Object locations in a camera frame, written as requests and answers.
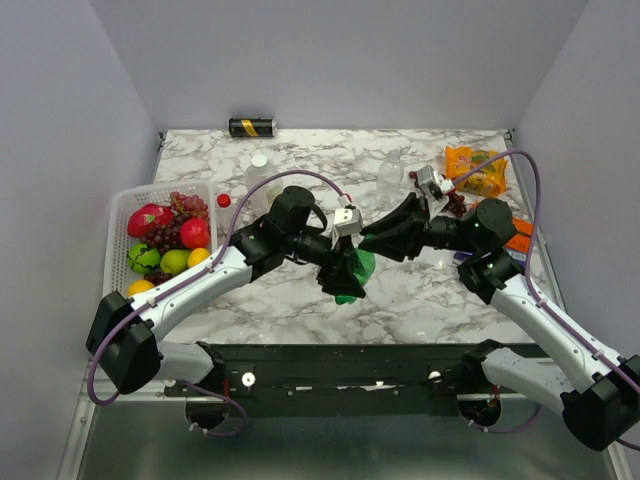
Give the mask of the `small green bottle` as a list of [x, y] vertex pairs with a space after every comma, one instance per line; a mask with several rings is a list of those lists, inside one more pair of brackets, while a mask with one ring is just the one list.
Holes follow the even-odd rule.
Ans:
[[[349, 266], [356, 280], [361, 287], [364, 287], [370, 280], [376, 268], [375, 255], [371, 252], [355, 248], [349, 255]], [[358, 300], [358, 297], [351, 295], [336, 295], [334, 297], [337, 305], [349, 305]]]

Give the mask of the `large clear bottle white cap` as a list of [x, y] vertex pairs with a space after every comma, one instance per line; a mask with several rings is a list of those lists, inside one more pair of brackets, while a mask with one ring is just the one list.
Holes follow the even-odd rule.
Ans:
[[[278, 173], [271, 160], [263, 154], [254, 155], [249, 167], [245, 171], [245, 181], [248, 190], [260, 182]], [[256, 217], [269, 212], [275, 198], [283, 191], [283, 180], [277, 178], [260, 187], [249, 199], [251, 209]]]

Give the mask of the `clear plastic water bottle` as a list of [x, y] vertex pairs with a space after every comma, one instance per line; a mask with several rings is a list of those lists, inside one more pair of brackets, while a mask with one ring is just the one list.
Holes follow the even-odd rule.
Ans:
[[380, 165], [376, 182], [376, 201], [380, 207], [391, 206], [401, 192], [404, 164], [399, 150], [390, 152]]

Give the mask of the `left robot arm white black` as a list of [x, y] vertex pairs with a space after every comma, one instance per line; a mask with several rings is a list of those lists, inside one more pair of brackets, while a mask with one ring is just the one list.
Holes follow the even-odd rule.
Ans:
[[166, 336], [206, 303], [254, 282], [285, 261], [317, 266], [317, 282], [333, 296], [365, 295], [350, 264], [353, 235], [362, 229], [360, 211], [348, 196], [339, 199], [330, 235], [312, 227], [320, 211], [313, 194], [289, 186], [270, 211], [236, 230], [211, 256], [160, 286], [126, 298], [103, 297], [86, 348], [90, 370], [102, 370], [117, 393], [130, 394], [152, 380], [186, 380], [201, 395], [214, 393], [222, 380], [213, 350], [203, 343], [177, 344]]

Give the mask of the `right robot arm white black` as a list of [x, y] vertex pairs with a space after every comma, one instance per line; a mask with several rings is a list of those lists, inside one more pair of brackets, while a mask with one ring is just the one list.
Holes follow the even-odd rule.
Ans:
[[639, 421], [639, 358], [623, 357], [592, 337], [545, 296], [505, 250], [516, 228], [509, 206], [484, 199], [461, 219], [433, 216], [409, 194], [394, 211], [365, 227], [360, 246], [401, 262], [425, 247], [465, 251], [460, 281], [485, 304], [509, 317], [553, 359], [545, 370], [505, 346], [482, 343], [464, 362], [460, 379], [480, 392], [495, 384], [519, 392], [559, 415], [584, 446], [602, 451]]

